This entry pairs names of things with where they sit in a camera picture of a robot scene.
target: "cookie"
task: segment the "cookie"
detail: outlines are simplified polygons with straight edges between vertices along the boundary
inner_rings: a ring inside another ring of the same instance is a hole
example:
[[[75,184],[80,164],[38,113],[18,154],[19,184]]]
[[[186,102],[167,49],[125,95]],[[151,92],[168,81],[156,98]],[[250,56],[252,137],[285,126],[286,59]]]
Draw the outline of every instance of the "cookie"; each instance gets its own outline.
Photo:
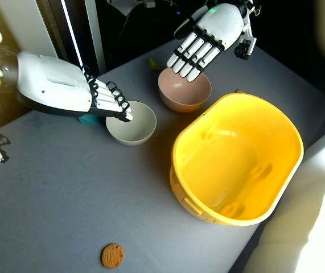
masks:
[[[107,245],[101,252],[101,263],[106,268],[116,268],[120,266],[124,258],[124,249],[117,243]]]

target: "gray tabletop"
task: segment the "gray tabletop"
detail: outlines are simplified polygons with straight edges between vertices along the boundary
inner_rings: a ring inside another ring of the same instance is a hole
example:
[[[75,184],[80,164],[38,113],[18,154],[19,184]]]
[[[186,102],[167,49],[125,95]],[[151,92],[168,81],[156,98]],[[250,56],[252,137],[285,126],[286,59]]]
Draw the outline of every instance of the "gray tabletop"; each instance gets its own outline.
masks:
[[[207,224],[188,214],[169,183],[178,133],[223,94],[243,89],[284,111],[307,146],[325,119],[325,95],[256,48],[249,61],[229,51],[206,70],[213,92],[197,113],[166,108],[159,72],[176,41],[100,77],[130,100],[148,104],[158,125],[135,147],[116,142],[104,124],[32,111],[0,129],[12,142],[0,164],[0,273],[107,272],[100,252],[125,248],[114,272],[227,272],[256,226]]]

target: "yellow basket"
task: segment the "yellow basket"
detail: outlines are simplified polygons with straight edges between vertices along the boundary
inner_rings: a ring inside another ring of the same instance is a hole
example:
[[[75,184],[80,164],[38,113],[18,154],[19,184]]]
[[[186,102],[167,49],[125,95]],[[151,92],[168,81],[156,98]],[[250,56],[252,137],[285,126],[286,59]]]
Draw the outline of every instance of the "yellow basket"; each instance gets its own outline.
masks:
[[[303,158],[291,120],[250,94],[220,98],[177,137],[170,184],[195,217],[223,225],[262,222]]]

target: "robot finger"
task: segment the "robot finger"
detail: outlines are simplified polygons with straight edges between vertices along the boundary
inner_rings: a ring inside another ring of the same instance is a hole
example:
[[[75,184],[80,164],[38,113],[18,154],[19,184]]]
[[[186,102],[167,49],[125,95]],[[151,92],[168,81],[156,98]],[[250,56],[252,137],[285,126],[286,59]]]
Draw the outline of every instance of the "robot finger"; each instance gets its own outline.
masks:
[[[172,54],[172,56],[167,61],[166,66],[169,68],[173,67],[174,64],[179,60],[178,53],[184,52],[194,42],[196,37],[197,37],[197,34],[194,32],[191,32],[189,34],[189,36],[187,36],[187,38],[184,40],[184,42],[177,47],[177,49],[175,50],[175,53]]]
[[[220,53],[220,50],[217,47],[213,47],[210,51],[201,58],[196,65],[194,65],[191,72],[187,75],[187,81],[192,82],[197,76],[201,73],[201,71]]]
[[[195,42],[185,51],[183,57],[179,59],[172,68],[174,73],[179,73],[184,64],[187,63],[191,57],[193,57],[195,52],[198,51],[203,44],[204,40],[202,38],[196,39]]]
[[[191,58],[191,61],[189,63],[186,63],[184,67],[180,71],[180,76],[185,78],[193,68],[193,64],[196,63],[200,58],[204,57],[206,53],[212,48],[211,43],[205,43],[198,52],[193,55]]]

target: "gray bowl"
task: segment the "gray bowl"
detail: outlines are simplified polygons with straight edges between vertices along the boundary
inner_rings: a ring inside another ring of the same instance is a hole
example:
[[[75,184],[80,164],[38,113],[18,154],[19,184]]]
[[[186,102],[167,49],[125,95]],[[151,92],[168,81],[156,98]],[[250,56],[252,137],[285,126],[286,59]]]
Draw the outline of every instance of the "gray bowl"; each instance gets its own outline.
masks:
[[[107,117],[106,127],[110,134],[124,145],[134,146],[146,142],[156,129],[155,113],[147,105],[138,101],[129,101],[133,120],[123,122]]]

